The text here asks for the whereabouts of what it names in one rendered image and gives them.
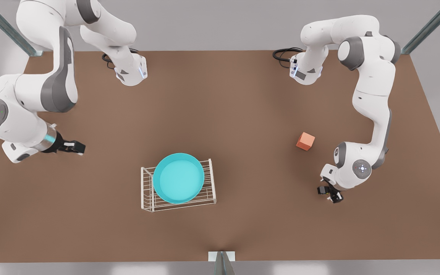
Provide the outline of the red button switch box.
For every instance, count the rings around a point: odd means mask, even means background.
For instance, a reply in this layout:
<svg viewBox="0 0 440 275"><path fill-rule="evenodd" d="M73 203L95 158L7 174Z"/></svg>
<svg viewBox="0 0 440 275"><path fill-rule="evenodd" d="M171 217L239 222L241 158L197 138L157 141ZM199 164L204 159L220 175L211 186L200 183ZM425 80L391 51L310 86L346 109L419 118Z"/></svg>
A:
<svg viewBox="0 0 440 275"><path fill-rule="evenodd" d="M301 136L299 137L296 146L298 148L301 148L305 151L308 151L312 146L313 146L313 142L315 140L315 137L312 136L311 134L308 134L306 132L303 132L301 134Z"/></svg>

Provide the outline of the turquoise round plate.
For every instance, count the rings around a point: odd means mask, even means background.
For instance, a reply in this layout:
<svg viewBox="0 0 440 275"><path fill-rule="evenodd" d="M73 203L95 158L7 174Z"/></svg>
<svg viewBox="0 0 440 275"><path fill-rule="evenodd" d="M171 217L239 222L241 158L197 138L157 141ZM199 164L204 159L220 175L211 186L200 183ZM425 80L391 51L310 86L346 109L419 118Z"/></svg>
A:
<svg viewBox="0 0 440 275"><path fill-rule="evenodd" d="M155 193L171 204L192 200L203 188L204 180L201 162L186 153L175 153L162 159L152 176Z"/></svg>

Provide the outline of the silver frame post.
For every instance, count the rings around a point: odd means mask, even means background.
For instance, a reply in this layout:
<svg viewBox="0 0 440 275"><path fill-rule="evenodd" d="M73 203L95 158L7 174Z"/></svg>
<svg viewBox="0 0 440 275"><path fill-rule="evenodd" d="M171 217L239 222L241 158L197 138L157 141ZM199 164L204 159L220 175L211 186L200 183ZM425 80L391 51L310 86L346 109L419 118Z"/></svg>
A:
<svg viewBox="0 0 440 275"><path fill-rule="evenodd" d="M208 261L215 262L214 275L235 275L231 261L235 261L235 252L208 252Z"/></svg>
<svg viewBox="0 0 440 275"><path fill-rule="evenodd" d="M43 51L35 50L30 43L23 38L23 36L18 33L16 29L0 14L0 29L9 37L11 40L20 47L28 56L39 57L42 56Z"/></svg>
<svg viewBox="0 0 440 275"><path fill-rule="evenodd" d="M440 26L440 10L407 42L401 54L412 53L438 26Z"/></svg>

